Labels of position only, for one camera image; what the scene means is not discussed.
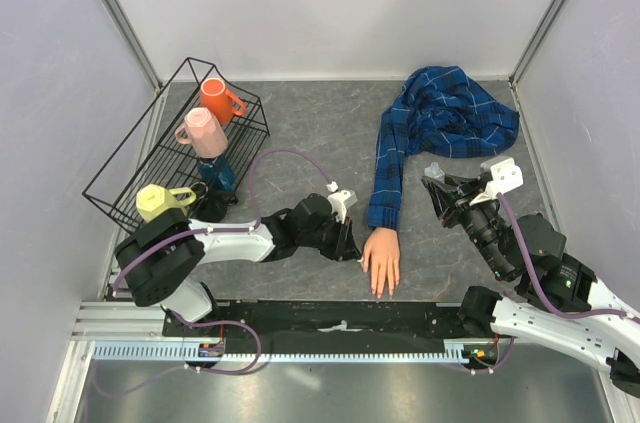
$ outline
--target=speckled gray surface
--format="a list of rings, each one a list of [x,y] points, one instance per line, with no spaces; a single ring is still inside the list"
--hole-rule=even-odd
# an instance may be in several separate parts
[[[480,82],[498,101],[513,106],[506,82]],[[262,98],[271,129],[268,147],[296,147],[314,155],[342,188],[355,190],[358,203],[350,210],[356,242],[369,230],[366,212],[372,189],[375,144],[380,115],[399,93],[399,81],[251,82],[239,86]],[[165,113],[184,95],[171,88]],[[525,185],[509,194],[517,214],[544,212],[531,158],[522,134],[506,154],[522,168]],[[420,182],[424,167],[437,161],[448,173],[475,176],[485,158],[449,159],[423,153],[406,160],[401,214],[400,285],[393,300],[459,302],[470,285],[505,290],[496,282],[464,231],[447,230],[436,219]],[[294,155],[271,155],[256,173],[262,213],[292,207],[311,192],[326,194],[313,166]],[[253,210],[247,180],[225,221],[247,221]],[[270,263],[227,261],[198,267],[193,275],[217,298],[370,300],[369,276],[355,261],[330,261],[301,248],[290,259]],[[385,291],[383,299],[390,297]]]

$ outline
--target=plaid fabric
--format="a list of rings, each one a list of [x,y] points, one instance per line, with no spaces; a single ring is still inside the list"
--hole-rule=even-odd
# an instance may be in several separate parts
[[[457,66],[415,71],[382,114],[369,202],[371,228],[398,228],[405,156],[493,156],[518,137],[519,114],[498,103]]]

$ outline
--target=black wire rack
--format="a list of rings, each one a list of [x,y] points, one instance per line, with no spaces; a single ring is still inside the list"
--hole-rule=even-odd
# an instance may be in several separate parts
[[[200,105],[200,84],[207,78],[223,79],[247,105],[243,116],[235,116],[223,126],[229,145],[224,154],[215,160],[198,158],[191,145],[182,145],[175,138],[175,131],[185,115],[191,108]],[[233,200],[251,162],[268,136],[269,126],[258,95],[227,81],[215,64],[186,58],[91,179],[82,195],[121,228],[132,233],[143,223],[136,209],[136,194],[148,184],[169,189],[191,187],[202,196],[215,180],[215,175],[230,166],[235,178],[226,190]],[[127,164],[130,167],[130,161],[140,153],[140,145],[145,142],[149,150],[143,150],[145,156],[134,168],[133,176],[128,181],[118,178],[123,172],[130,174],[130,170],[127,172],[123,169]],[[207,165],[206,178],[202,174],[202,165]],[[197,211],[198,203],[189,206],[188,216]]]

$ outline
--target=mannequin hand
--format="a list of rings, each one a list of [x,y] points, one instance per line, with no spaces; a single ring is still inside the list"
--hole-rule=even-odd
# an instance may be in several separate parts
[[[378,298],[384,291],[384,283],[389,280],[389,295],[400,282],[400,245],[398,233],[388,228],[376,228],[364,245],[364,264],[366,273],[371,266],[371,293]]]

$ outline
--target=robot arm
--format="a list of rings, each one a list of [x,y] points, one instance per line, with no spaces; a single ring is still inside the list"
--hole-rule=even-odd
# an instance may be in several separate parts
[[[498,213],[498,194],[521,186],[522,172],[512,158],[504,157],[489,160],[481,170],[475,179],[440,173],[437,178],[425,176],[423,184],[442,225],[462,225],[497,280],[520,279],[515,290],[527,303],[470,287],[458,312],[465,329],[471,334],[491,331],[520,337],[560,351],[609,373],[618,388],[640,397],[638,312],[564,253],[566,238],[542,215],[527,215],[517,224],[534,276],[549,303],[571,313],[562,318],[549,312],[532,284],[513,228]],[[583,312],[589,313],[582,318],[578,313]]]
[[[135,304],[160,304],[186,321],[202,321],[215,318],[217,307],[209,289],[189,277],[197,265],[275,261],[293,255],[300,246],[316,248],[337,261],[359,259],[347,216],[357,201],[355,192],[334,190],[326,198],[311,194],[293,209],[262,218],[260,224],[211,224],[189,220],[177,208],[164,211],[115,250]],[[181,234],[186,236],[164,244]]]

